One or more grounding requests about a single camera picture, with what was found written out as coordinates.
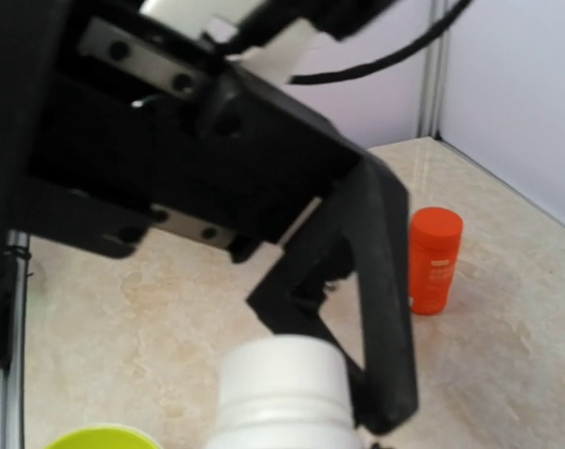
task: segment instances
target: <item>yellow-green bowl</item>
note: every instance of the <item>yellow-green bowl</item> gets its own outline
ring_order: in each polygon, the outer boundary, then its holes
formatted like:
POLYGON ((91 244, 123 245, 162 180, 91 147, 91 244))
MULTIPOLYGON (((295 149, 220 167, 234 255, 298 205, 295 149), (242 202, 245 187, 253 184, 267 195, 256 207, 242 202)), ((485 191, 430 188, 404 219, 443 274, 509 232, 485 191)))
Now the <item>yellow-green bowl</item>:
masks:
POLYGON ((70 432, 46 449, 162 449, 144 433, 126 426, 102 425, 70 432))

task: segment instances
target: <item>orange bottle cap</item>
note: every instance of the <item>orange bottle cap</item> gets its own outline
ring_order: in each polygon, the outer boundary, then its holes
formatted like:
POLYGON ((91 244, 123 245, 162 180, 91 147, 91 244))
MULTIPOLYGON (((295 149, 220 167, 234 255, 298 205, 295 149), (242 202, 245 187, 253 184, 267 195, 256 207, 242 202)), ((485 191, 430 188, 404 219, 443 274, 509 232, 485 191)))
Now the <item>orange bottle cap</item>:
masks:
POLYGON ((418 246, 448 250, 459 245, 463 220, 452 210, 425 208, 415 213, 410 224, 410 239, 418 246))

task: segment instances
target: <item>marble surface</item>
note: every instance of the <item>marble surface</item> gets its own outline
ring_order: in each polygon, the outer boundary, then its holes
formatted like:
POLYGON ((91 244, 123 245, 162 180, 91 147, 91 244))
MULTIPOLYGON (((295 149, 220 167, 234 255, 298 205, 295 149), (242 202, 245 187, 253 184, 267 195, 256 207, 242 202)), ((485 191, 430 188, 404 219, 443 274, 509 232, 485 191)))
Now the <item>marble surface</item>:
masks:
MULTIPOLYGON (((565 229, 431 139, 373 150, 466 230, 447 309, 413 317, 421 409, 385 444, 565 448, 565 229)), ((166 449, 198 449, 214 417, 218 360, 265 336, 243 300, 280 255, 232 266, 151 232, 113 261, 35 239, 27 317, 25 435, 41 449, 74 427, 118 422, 166 449)), ((355 280, 324 316, 360 358, 355 280)))

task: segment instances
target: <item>bottle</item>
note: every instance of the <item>bottle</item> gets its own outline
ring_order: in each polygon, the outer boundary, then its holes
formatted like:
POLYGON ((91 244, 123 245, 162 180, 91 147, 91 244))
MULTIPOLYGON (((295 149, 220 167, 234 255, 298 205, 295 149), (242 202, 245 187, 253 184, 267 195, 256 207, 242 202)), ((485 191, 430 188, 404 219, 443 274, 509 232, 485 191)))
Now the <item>bottle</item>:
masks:
POLYGON ((425 208, 415 213, 409 229, 412 311, 441 312, 455 274, 463 220, 451 210, 425 208))
POLYGON ((241 345, 220 369, 218 417, 204 449, 363 449, 345 360, 311 337, 241 345))

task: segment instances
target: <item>orange container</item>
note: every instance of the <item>orange container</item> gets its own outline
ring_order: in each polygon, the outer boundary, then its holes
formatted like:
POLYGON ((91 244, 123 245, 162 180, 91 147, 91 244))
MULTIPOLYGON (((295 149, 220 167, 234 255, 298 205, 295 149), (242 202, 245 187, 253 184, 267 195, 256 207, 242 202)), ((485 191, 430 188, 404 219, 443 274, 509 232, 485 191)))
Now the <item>orange container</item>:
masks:
POLYGON ((455 274, 463 220, 451 210, 426 208, 410 223, 410 296, 412 311, 439 313, 447 304, 455 274))

